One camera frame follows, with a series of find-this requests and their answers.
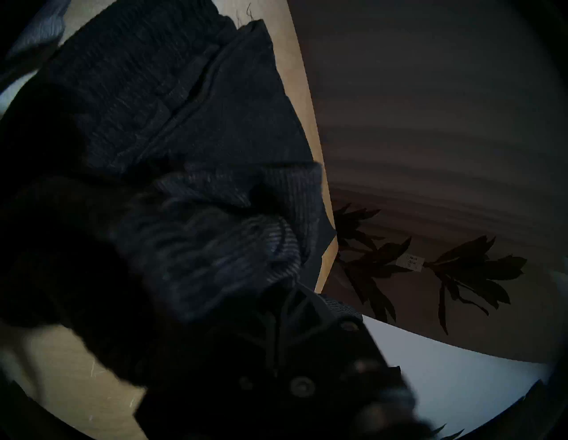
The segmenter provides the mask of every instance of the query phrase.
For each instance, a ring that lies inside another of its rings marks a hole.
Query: dark fabric
[[[210,1],[105,9],[22,88],[0,145],[0,317],[61,322],[135,384],[197,368],[218,310],[238,320],[321,257],[321,171],[266,27]]]

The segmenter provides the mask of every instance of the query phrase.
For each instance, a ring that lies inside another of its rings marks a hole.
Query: white label
[[[398,257],[395,264],[405,269],[413,270],[414,272],[422,272],[424,258],[417,257],[416,255],[402,254]]]

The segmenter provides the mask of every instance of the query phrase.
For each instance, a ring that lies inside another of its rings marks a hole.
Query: dark clothing
[[[313,288],[333,237],[264,23],[210,1],[109,6],[22,88],[0,148],[0,317],[61,322],[135,384],[263,292]]]

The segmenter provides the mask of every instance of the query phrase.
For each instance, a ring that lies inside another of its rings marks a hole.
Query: white surface
[[[441,436],[483,425],[525,395],[545,364],[511,361],[434,341],[365,316],[365,324],[390,366],[400,366],[412,387],[417,415]]]

